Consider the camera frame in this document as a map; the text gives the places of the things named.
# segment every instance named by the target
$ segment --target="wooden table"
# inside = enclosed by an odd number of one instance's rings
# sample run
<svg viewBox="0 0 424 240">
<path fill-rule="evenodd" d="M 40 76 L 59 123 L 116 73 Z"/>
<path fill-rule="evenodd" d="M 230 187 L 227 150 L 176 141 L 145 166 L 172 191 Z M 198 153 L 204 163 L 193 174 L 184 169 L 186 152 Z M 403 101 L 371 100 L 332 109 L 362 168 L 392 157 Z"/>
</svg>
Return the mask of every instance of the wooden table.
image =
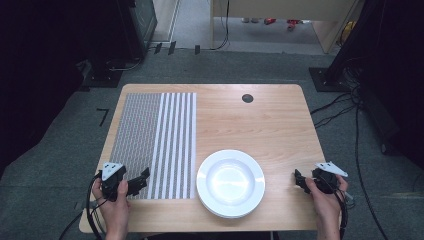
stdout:
<svg viewBox="0 0 424 240">
<path fill-rule="evenodd" d="M 224 219 L 212 214 L 197 195 L 192 199 L 134 200 L 131 202 L 130 232 L 316 229 L 311 198 L 295 186 L 293 172 L 299 169 L 303 175 L 311 176 L 314 163 L 325 159 L 298 85 L 126 85 L 98 169 L 109 161 L 126 95 L 162 92 L 197 93 L 196 172 L 210 154 L 222 149 L 237 149 L 259 163 L 266 189 L 259 206 L 239 219 Z M 251 94 L 253 102 L 243 102 L 244 94 Z M 91 232 L 85 216 L 80 230 Z"/>
<path fill-rule="evenodd" d="M 228 0 L 210 2 L 210 38 L 214 48 L 214 17 L 227 16 Z M 346 23 L 357 19 L 363 0 L 230 0 L 228 17 L 312 20 L 324 53 L 329 53 Z"/>
</svg>

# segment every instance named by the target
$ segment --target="table top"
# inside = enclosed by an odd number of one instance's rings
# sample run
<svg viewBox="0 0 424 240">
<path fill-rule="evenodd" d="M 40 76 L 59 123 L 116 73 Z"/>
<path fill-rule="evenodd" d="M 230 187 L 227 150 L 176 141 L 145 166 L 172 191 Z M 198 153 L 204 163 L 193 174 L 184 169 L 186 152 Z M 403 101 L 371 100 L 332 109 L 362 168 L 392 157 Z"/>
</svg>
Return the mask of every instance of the table top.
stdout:
<svg viewBox="0 0 424 240">
<path fill-rule="evenodd" d="M 294 170 L 310 176 L 325 162 L 302 89 L 286 84 L 129 84 L 123 87 L 98 169 L 111 156 L 128 93 L 197 93 L 196 167 L 222 149 L 248 153 L 261 166 L 265 193 L 256 209 L 237 219 L 208 211 L 192 199 L 132 200 L 130 232 L 313 230 L 311 198 L 295 185 Z M 253 96 L 251 103 L 242 100 Z M 91 232 L 86 217 L 80 230 Z"/>
</svg>

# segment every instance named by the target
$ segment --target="hand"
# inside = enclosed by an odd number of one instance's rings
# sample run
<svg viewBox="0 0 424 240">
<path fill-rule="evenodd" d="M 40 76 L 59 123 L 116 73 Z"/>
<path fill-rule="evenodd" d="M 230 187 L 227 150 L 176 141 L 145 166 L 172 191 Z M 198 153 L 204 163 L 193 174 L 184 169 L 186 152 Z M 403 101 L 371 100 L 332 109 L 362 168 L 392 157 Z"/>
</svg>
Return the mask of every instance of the hand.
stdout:
<svg viewBox="0 0 424 240">
<path fill-rule="evenodd" d="M 348 183 L 339 175 L 336 175 L 336 178 L 340 183 L 339 189 L 346 192 Z M 318 239 L 340 239 L 339 216 L 341 209 L 336 196 L 321 192 L 311 178 L 306 178 L 306 185 L 311 190 L 315 211 L 318 214 Z M 344 200 L 344 196 L 340 192 L 336 194 L 342 201 Z"/>
<path fill-rule="evenodd" d="M 106 223 L 106 239 L 125 239 L 128 233 L 128 218 L 130 203 L 127 201 L 128 182 L 122 180 L 118 186 L 118 196 L 115 202 L 105 201 L 100 190 L 101 180 L 97 178 L 94 182 L 92 192 L 100 206 L 100 212 Z"/>
</svg>

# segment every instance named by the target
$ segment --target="white device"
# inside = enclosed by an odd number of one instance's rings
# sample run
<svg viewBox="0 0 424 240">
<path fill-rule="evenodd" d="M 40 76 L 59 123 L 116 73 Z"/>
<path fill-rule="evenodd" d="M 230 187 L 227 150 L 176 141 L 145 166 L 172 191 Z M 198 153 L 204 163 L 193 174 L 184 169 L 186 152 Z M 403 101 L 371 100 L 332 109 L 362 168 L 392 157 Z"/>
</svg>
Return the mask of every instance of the white device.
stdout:
<svg viewBox="0 0 424 240">
<path fill-rule="evenodd" d="M 339 167 L 337 167 L 334 163 L 330 162 L 325 162 L 325 163 L 316 163 L 315 166 L 317 166 L 319 169 L 326 171 L 326 172 L 331 172 L 334 174 L 338 174 L 341 175 L 343 177 L 347 177 L 348 174 L 347 172 L 341 170 Z"/>
<path fill-rule="evenodd" d="M 116 173 L 119 169 L 121 169 L 124 165 L 121 163 L 103 163 L 103 171 L 102 171 L 102 181 L 106 181 L 110 176 Z"/>
</svg>

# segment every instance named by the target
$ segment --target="striped mat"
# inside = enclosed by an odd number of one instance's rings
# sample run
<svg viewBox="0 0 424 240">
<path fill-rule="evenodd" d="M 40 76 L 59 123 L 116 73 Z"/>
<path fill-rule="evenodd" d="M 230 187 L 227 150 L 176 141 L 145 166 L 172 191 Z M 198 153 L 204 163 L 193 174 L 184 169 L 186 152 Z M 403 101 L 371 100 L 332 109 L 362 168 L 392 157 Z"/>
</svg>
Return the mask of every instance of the striped mat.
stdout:
<svg viewBox="0 0 424 240">
<path fill-rule="evenodd" d="M 132 199 L 193 198 L 196 93 L 130 93 L 118 126 L 111 162 L 127 180 L 150 168 L 147 187 Z"/>
</svg>

